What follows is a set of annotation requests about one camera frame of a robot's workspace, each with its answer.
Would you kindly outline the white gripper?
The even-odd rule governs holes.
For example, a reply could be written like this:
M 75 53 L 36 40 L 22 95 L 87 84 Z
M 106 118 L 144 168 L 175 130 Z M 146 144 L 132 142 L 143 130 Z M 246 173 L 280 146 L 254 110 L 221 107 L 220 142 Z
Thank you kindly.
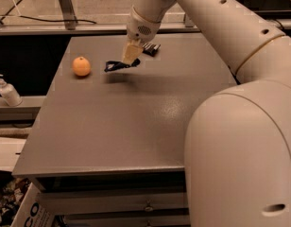
M 140 16 L 135 8 L 131 8 L 127 23 L 127 35 L 129 40 L 125 43 L 122 63 L 132 64 L 142 53 L 141 45 L 154 39 L 160 23 L 150 22 Z

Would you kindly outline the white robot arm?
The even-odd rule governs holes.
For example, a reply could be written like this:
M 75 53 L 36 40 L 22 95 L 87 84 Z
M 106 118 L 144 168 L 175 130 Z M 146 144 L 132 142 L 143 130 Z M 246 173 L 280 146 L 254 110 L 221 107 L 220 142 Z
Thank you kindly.
M 193 113 L 184 146 L 192 227 L 291 227 L 291 38 L 236 0 L 136 0 L 123 60 L 133 62 L 179 4 L 236 86 Z

